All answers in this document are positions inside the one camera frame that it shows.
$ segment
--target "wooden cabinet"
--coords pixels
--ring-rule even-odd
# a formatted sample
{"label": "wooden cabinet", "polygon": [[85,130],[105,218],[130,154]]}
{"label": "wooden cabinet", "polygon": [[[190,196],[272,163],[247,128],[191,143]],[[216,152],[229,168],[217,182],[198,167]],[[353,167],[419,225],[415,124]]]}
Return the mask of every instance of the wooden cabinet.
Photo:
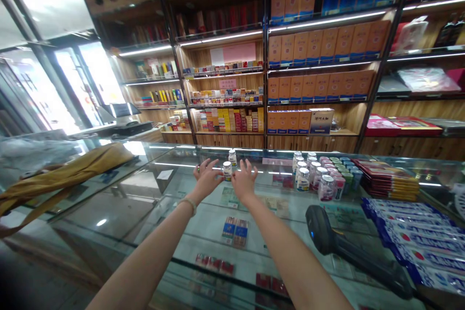
{"label": "wooden cabinet", "polygon": [[162,132],[165,143],[172,144],[194,144],[192,133]]}

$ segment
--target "counter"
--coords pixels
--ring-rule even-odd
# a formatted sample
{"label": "counter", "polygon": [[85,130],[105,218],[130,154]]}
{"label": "counter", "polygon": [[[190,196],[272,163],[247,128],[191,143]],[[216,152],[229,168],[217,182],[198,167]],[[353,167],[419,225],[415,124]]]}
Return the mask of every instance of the counter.
{"label": "counter", "polygon": [[[85,182],[85,186],[89,184],[88,191],[84,190],[74,199],[71,197],[62,201],[59,211],[42,217],[53,233],[67,244],[67,250],[71,249],[97,275],[99,284],[103,284],[168,216],[176,203],[192,190],[196,182],[192,174],[195,166],[207,158],[219,158],[222,163],[230,150],[138,142],[126,143],[125,146],[139,156],[137,163],[124,168],[109,183],[101,183],[99,178]],[[360,198],[368,197],[362,187],[344,195],[340,201],[320,202],[318,195],[312,191],[299,192],[282,186],[282,180],[291,176],[289,162],[292,151],[236,148],[236,152],[238,161],[248,158],[258,168],[260,174],[255,184],[256,194],[262,196],[263,200],[274,202],[270,205],[271,209],[312,250],[355,309],[362,306],[374,309],[425,308],[418,300],[398,298],[337,256],[323,256],[315,249],[305,219],[305,211],[312,204],[323,206],[331,227],[344,233],[360,248],[381,260],[395,260],[391,251],[383,248],[376,227],[360,207]],[[354,154],[318,155],[373,159],[371,156]],[[442,198],[434,195],[435,190],[448,192],[463,182],[461,163],[452,161],[441,165],[434,160],[393,157],[383,157],[381,160],[395,167],[405,167],[414,175],[425,176],[420,180],[420,183],[427,184],[421,186],[421,199],[432,201],[457,219],[459,224],[464,223],[460,209],[451,204],[453,194],[449,193],[447,202],[441,202]],[[231,183],[223,182],[199,205],[154,294],[153,307],[159,306],[161,300],[172,307],[200,309],[281,309],[289,306],[289,299],[285,296],[257,284],[257,274],[279,279],[279,273],[250,213],[240,203],[228,199],[231,192]],[[227,217],[248,222],[248,237],[243,248],[235,248],[222,238]],[[205,271],[197,259],[200,255],[233,264],[233,272],[219,274]]]}

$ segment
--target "stacked boxes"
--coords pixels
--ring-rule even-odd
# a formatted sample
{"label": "stacked boxes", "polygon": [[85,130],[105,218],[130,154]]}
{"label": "stacked boxes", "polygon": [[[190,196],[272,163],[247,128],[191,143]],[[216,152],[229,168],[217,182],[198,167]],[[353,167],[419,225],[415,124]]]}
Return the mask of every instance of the stacked boxes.
{"label": "stacked boxes", "polygon": [[268,134],[329,134],[334,110],[273,110],[268,112]]}

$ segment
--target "glass display counter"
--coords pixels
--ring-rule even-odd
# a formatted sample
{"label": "glass display counter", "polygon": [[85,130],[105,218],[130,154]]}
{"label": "glass display counter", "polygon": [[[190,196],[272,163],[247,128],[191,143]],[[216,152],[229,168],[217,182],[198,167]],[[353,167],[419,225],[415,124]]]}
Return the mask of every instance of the glass display counter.
{"label": "glass display counter", "polygon": [[[91,247],[96,261],[112,272],[189,193],[196,180],[193,169],[205,159],[227,160],[230,148],[193,145],[176,146],[140,168],[134,176],[144,174],[137,190],[144,195],[120,196],[112,190],[116,182],[58,215],[51,226],[68,235],[79,245]],[[312,250],[320,263],[342,289],[355,309],[424,309],[418,300],[402,300],[368,275],[335,255],[321,255],[310,238],[305,212],[310,205],[325,208],[332,228],[361,249],[384,261],[394,260],[383,248],[375,225],[366,219],[360,198],[367,197],[363,188],[344,195],[340,201],[320,202],[313,192],[299,192],[292,187],[292,151],[237,149],[238,161],[249,159],[259,171],[255,193]],[[373,159],[367,155],[319,153]],[[383,158],[393,162],[395,158]],[[150,200],[153,183],[160,191],[159,200]],[[228,217],[248,222],[245,245],[237,248],[222,237]],[[279,292],[279,273],[258,227],[247,209],[237,201],[230,182],[221,183],[198,207],[174,253],[172,262],[154,295],[154,301],[170,301],[197,308],[263,309],[286,308],[289,299]]]}

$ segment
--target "black barcode scanner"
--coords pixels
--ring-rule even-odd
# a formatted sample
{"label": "black barcode scanner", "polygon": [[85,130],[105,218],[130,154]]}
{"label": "black barcode scanner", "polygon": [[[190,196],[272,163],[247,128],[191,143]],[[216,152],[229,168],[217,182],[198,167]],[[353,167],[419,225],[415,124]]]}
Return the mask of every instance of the black barcode scanner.
{"label": "black barcode scanner", "polygon": [[326,211],[311,205],[305,213],[309,233],[316,249],[323,255],[334,253],[387,287],[402,299],[411,299],[413,289],[403,268],[396,262],[383,262],[334,232]]}

